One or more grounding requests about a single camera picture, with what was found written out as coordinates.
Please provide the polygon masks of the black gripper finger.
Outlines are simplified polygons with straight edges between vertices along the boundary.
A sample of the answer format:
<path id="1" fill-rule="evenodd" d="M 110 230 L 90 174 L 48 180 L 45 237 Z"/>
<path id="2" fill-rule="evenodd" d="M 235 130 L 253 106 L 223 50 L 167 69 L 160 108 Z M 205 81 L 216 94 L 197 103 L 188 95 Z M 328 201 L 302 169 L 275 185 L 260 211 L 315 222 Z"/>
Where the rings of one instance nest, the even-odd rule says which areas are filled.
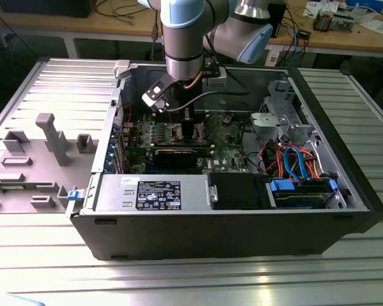
<path id="1" fill-rule="evenodd" d="M 194 110 L 193 108 L 186 107 L 181 112 L 181 129 L 183 138 L 191 140 L 194 135 Z"/>

